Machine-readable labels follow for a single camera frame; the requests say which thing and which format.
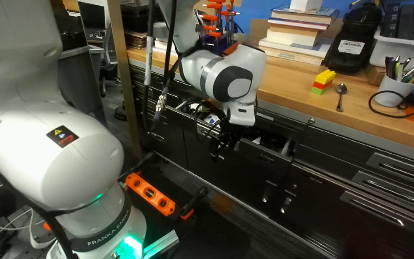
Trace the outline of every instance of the cup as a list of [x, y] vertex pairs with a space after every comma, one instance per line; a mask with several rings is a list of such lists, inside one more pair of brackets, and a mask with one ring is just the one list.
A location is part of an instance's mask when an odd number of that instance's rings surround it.
[[393, 80], [392, 77], [385, 75], [378, 88], [375, 102], [382, 106], [396, 106], [398, 103], [403, 100], [403, 98], [409, 95], [412, 89], [414, 89], [414, 83]]

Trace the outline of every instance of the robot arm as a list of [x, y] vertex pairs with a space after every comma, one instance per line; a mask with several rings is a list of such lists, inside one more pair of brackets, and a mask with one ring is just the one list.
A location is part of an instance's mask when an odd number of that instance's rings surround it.
[[[172, 16], [171, 3], [176, 0], [156, 1], [168, 21]], [[181, 56], [181, 76], [206, 96], [221, 102], [229, 123], [250, 126], [254, 123], [255, 90], [263, 77], [265, 54], [244, 44], [238, 44], [228, 54], [212, 52], [208, 47], [192, 52], [194, 46], [208, 46], [222, 40], [221, 36], [211, 40], [196, 31], [199, 24], [192, 11], [196, 1], [181, 0], [176, 3], [173, 44]], [[221, 34], [221, 30], [217, 26], [215, 31], [209, 34]]]

